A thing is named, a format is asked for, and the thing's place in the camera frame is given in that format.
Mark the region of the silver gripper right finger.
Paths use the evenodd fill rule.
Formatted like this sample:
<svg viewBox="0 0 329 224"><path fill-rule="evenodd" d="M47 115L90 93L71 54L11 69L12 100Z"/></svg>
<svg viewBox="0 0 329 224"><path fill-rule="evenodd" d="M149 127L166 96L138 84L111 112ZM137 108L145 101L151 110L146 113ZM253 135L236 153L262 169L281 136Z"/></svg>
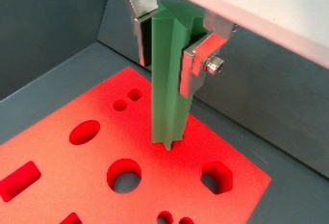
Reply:
<svg viewBox="0 0 329 224"><path fill-rule="evenodd" d="M222 69L224 60L216 53L232 36L234 23L206 11L204 27L209 32L182 52L179 89L185 98L202 86L206 74L216 75Z"/></svg>

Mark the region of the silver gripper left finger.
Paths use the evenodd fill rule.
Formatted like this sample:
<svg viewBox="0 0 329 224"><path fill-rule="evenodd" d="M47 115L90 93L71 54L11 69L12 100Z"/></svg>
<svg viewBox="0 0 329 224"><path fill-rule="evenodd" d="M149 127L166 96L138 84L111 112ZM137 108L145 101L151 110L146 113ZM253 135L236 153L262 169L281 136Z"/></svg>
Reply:
<svg viewBox="0 0 329 224"><path fill-rule="evenodd" d="M157 0L127 0L134 34L138 39L139 63L151 65L151 17L158 10Z"/></svg>

